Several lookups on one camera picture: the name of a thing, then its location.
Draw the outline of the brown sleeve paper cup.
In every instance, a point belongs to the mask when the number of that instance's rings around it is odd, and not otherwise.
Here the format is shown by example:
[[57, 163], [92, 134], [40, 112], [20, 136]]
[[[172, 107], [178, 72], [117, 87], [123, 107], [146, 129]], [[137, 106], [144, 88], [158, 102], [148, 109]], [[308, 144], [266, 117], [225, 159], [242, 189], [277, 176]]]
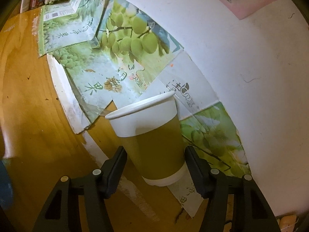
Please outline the brown sleeve paper cup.
[[166, 92], [106, 115], [134, 166], [149, 185], [168, 186], [185, 174], [174, 92]]

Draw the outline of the blue plastic cup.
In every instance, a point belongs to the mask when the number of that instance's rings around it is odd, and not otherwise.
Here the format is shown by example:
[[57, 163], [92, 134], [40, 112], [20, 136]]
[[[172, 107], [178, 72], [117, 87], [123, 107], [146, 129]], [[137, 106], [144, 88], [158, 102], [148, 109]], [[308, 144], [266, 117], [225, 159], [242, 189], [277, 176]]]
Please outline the blue plastic cup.
[[0, 163], [0, 198], [3, 210], [7, 210], [13, 203], [12, 183], [3, 161]]

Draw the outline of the letter print canvas bag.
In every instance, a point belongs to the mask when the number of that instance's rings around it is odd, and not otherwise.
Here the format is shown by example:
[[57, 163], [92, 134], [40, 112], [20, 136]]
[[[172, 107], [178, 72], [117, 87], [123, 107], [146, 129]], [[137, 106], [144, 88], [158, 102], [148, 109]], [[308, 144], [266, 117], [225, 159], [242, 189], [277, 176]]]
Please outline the letter print canvas bag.
[[299, 218], [296, 215], [287, 215], [277, 218], [277, 223], [281, 232], [294, 232], [298, 221]]

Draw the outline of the green grape printed cardboard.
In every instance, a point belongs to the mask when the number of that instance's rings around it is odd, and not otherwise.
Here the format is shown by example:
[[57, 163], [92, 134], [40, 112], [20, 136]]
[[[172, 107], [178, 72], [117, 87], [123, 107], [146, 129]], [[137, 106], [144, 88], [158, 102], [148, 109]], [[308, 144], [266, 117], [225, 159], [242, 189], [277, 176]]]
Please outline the green grape printed cardboard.
[[[70, 0], [41, 8], [39, 53], [58, 62], [90, 125], [116, 110], [174, 92], [185, 147], [229, 177], [250, 174], [236, 127], [181, 44], [126, 0]], [[167, 186], [185, 210], [201, 205], [186, 171]]]

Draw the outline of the white lotion bottle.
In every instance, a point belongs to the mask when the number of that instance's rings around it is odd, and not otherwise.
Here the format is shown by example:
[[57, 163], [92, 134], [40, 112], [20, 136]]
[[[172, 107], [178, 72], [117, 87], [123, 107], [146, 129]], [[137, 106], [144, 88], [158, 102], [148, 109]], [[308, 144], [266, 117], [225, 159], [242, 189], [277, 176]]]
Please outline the white lotion bottle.
[[30, 0], [21, 0], [20, 13], [24, 13], [29, 10]]

